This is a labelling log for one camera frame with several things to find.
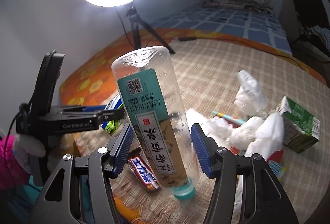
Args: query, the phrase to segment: cardboard box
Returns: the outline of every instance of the cardboard box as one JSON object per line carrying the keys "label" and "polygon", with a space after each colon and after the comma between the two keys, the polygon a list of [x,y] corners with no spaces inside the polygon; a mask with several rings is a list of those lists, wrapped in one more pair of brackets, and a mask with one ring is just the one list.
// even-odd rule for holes
{"label": "cardboard box", "polygon": [[277,107],[283,116],[284,144],[301,153],[320,140],[321,122],[307,110],[284,96]]}

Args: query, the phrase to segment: blue gripper pad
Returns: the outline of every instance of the blue gripper pad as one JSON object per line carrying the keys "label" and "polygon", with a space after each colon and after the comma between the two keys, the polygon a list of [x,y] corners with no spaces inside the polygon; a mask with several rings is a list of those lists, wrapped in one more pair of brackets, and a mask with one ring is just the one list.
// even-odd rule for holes
{"label": "blue gripper pad", "polygon": [[124,138],[121,142],[121,145],[118,148],[118,151],[115,155],[114,159],[114,174],[116,177],[123,171],[124,165],[127,161],[127,156],[129,153],[129,149],[131,148],[131,144],[134,137],[134,131],[132,126],[130,125],[124,135]]}
{"label": "blue gripper pad", "polygon": [[216,178],[218,171],[214,171],[211,167],[211,157],[218,148],[216,142],[213,138],[205,136],[199,124],[191,127],[191,138],[203,173],[208,178]]}

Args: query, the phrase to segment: gray wall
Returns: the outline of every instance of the gray wall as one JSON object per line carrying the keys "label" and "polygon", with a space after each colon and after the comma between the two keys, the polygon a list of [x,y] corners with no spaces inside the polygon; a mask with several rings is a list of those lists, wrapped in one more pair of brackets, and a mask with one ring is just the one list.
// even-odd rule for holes
{"label": "gray wall", "polygon": [[[152,22],[198,1],[136,0],[136,7]],[[282,0],[274,0],[277,15],[281,4]],[[330,14],[330,5],[325,6]],[[124,7],[119,10],[124,14]],[[114,8],[84,0],[0,0],[0,129],[7,132],[19,104],[30,98],[46,52],[55,48],[66,54],[54,95],[54,104],[59,104],[58,86],[122,34]]]}

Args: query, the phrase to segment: plastic bottle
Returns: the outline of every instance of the plastic bottle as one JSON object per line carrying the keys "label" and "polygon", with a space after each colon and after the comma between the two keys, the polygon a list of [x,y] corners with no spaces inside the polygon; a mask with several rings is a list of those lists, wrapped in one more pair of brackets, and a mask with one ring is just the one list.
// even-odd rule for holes
{"label": "plastic bottle", "polygon": [[112,72],[158,183],[179,200],[192,198],[199,169],[168,49],[127,53],[113,62]]}

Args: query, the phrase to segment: blue plaid bedding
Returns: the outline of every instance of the blue plaid bedding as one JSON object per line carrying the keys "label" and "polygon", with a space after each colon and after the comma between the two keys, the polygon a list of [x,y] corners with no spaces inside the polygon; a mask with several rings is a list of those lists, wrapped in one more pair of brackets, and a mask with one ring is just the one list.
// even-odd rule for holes
{"label": "blue plaid bedding", "polygon": [[292,55],[280,22],[274,16],[246,10],[190,7],[155,21],[154,28],[196,29],[232,34],[264,43]]}

